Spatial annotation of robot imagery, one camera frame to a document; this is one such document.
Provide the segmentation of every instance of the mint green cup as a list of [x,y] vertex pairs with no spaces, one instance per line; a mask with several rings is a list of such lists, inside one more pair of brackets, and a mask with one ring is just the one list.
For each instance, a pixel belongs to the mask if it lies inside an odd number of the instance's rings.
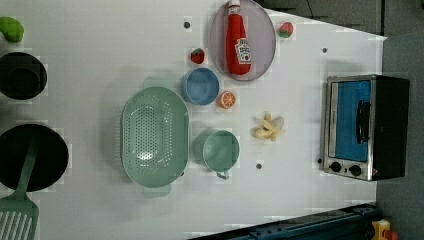
[[237,162],[240,146],[237,138],[228,131],[206,130],[198,139],[197,155],[218,177],[228,179],[228,170]]

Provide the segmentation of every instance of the toaster oven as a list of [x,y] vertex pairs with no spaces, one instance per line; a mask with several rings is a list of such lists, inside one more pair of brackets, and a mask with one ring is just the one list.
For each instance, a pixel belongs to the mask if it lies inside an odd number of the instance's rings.
[[409,81],[329,77],[323,169],[366,181],[405,175]]

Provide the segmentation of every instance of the cable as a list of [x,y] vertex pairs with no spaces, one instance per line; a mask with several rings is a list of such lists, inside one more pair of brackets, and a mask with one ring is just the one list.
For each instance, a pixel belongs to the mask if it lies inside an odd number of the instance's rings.
[[309,0],[306,0],[306,2],[308,3],[309,11],[311,11],[311,19],[314,19],[314,14],[312,13],[312,8],[311,8],[311,5],[309,4]]

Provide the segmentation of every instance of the pink plate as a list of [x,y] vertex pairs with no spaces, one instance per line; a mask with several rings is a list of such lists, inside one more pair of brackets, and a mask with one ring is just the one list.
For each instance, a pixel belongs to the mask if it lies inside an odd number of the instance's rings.
[[252,0],[241,0],[241,15],[249,40],[252,57],[250,72],[239,76],[227,68],[225,59],[225,37],[227,33],[228,4],[216,13],[209,33],[209,52],[218,68],[229,77],[238,81],[255,80],[269,68],[275,54],[274,26],[265,10]]

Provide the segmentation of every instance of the spatula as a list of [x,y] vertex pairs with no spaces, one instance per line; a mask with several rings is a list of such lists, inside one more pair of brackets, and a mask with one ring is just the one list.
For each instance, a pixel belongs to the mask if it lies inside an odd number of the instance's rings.
[[25,157],[19,184],[12,195],[0,199],[0,240],[27,239],[35,235],[38,207],[27,196],[26,190],[40,145],[34,131]]

